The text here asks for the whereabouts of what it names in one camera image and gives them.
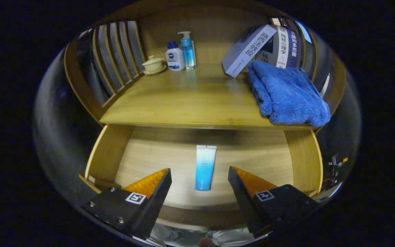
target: shelf board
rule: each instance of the shelf board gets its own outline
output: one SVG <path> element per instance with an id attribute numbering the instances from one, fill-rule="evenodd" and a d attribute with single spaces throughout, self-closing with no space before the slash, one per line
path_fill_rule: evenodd
<path id="1" fill-rule="evenodd" d="M 303 124 L 273 125 L 260 114 L 247 73 L 232 78 L 221 64 L 145 75 L 101 117 L 104 124 L 174 128 L 316 129 Z"/>
<path id="2" fill-rule="evenodd" d="M 194 189 L 196 145 L 217 146 L 209 191 Z M 171 186 L 164 205 L 202 211 L 238 211 L 228 181 L 229 166 L 271 183 L 294 184 L 291 153 L 284 131 L 208 130 L 136 127 L 120 161 L 115 182 L 127 186 L 169 167 Z"/>

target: saucer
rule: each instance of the saucer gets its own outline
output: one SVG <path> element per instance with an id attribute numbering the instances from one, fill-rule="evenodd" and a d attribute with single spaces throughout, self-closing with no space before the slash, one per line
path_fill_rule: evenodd
<path id="1" fill-rule="evenodd" d="M 165 65 L 163 65 L 163 67 L 161 69 L 157 70 L 157 71 L 148 72 L 147 70 L 144 70 L 143 73 L 145 75 L 155 75 L 155 74 L 158 74 L 159 72 L 162 72 L 164 69 L 166 69 Z"/>

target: blue liquid bottle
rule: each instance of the blue liquid bottle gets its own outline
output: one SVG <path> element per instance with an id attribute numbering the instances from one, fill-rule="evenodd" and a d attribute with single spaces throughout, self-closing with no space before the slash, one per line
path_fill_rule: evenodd
<path id="1" fill-rule="evenodd" d="M 178 32 L 183 34 L 184 38 L 181 39 L 182 52 L 184 54 L 185 68 L 194 69 L 194 53 L 193 53 L 193 42 L 190 39 L 190 31 Z"/>

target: cleanser tube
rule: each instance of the cleanser tube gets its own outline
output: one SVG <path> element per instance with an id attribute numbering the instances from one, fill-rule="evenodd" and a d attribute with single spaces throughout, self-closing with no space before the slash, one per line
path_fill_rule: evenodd
<path id="1" fill-rule="evenodd" d="M 196 145 L 196 184 L 194 189 L 210 190 L 216 146 Z"/>

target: blue towel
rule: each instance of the blue towel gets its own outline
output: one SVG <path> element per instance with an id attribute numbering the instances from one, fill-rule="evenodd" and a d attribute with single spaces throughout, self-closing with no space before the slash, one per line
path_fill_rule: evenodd
<path id="1" fill-rule="evenodd" d="M 319 92 L 298 68 L 281 69 L 252 61 L 249 82 L 260 112 L 276 124 L 320 127 L 330 121 L 330 109 Z"/>

